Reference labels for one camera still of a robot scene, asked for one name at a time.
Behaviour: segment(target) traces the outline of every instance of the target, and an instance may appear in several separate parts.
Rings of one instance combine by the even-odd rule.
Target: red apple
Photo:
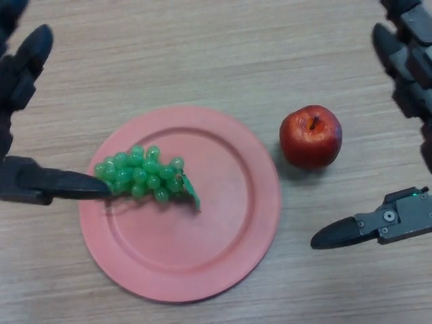
[[[279,129],[283,155],[301,169],[332,164],[342,146],[342,127],[327,108],[309,105],[289,114]]]

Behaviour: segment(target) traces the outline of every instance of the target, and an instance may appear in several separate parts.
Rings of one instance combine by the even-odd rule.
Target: pink plate
[[[84,239],[99,267],[125,289],[162,302],[202,300],[245,278],[269,249],[281,211],[279,179],[263,144],[217,111],[162,108],[111,135],[88,173],[135,144],[159,146],[164,163],[184,158],[201,212],[152,199],[80,201]]]

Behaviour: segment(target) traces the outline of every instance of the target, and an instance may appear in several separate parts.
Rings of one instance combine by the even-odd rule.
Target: robotic arm
[[[393,100],[406,118],[423,122],[421,155],[432,173],[432,16],[421,0],[381,0],[392,33],[383,24],[372,32],[375,52],[394,81]],[[428,187],[387,194],[372,213],[359,213],[314,235],[314,249],[340,248],[377,239],[380,244],[432,232],[432,196]]]
[[[89,175],[47,169],[28,157],[7,156],[12,144],[11,116],[26,108],[36,91],[53,46],[47,25],[36,28],[15,55],[6,55],[6,42],[18,26],[28,0],[0,0],[0,200],[49,205],[55,197],[96,199],[111,196],[102,181]]]

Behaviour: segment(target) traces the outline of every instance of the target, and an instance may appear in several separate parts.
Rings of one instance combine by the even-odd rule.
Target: green grapes
[[[142,168],[145,172],[156,174],[159,171],[159,162],[153,159],[146,159],[142,163]]]
[[[134,170],[131,167],[124,167],[117,171],[116,180],[120,183],[127,184],[134,178]]]
[[[157,175],[149,175],[146,181],[147,186],[150,189],[157,189],[161,186],[161,179]]]
[[[181,157],[175,157],[169,162],[176,170],[182,170],[184,168],[184,160]]]
[[[114,165],[107,164],[103,172],[103,178],[108,181],[114,181],[117,178],[117,171]]]
[[[160,165],[159,166],[159,177],[164,180],[172,179],[176,176],[177,172],[171,165]]]
[[[180,178],[173,178],[167,181],[167,188],[172,192],[179,192],[183,188],[183,182]]]
[[[154,159],[157,161],[160,153],[159,147],[152,145],[147,149],[146,159]]]
[[[97,163],[94,166],[94,176],[100,180],[103,180],[104,173],[105,173],[105,164],[104,163]]]
[[[140,153],[134,153],[129,156],[129,164],[134,167],[140,167],[144,163],[144,157]]]
[[[144,171],[144,169],[141,169],[140,167],[136,167],[134,170],[134,181],[137,184],[143,184],[147,180],[147,172]]]
[[[114,196],[140,199],[152,194],[158,203],[166,203],[171,197],[191,194],[190,182],[184,180],[183,158],[175,157],[166,165],[160,162],[160,155],[155,145],[146,151],[134,145],[129,153],[118,152],[97,163],[94,176],[104,181]]]
[[[113,162],[117,169],[126,167],[128,165],[128,155],[124,152],[119,152],[114,155]]]

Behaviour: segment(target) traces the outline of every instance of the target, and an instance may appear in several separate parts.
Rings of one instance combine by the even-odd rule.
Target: wood grain surface
[[[393,84],[371,46],[380,21],[378,0],[34,0],[11,51],[43,23],[55,44],[36,95],[13,117],[11,154],[86,171],[129,119],[204,105],[264,142],[279,170],[283,211],[271,249],[240,285],[172,306],[105,276],[85,247],[76,202],[3,202],[0,322],[430,324],[432,235],[388,246],[309,246],[323,226],[431,179],[419,154],[421,124],[390,99]],[[293,173],[277,150],[279,125],[313,103],[340,119],[342,151],[324,174]]]

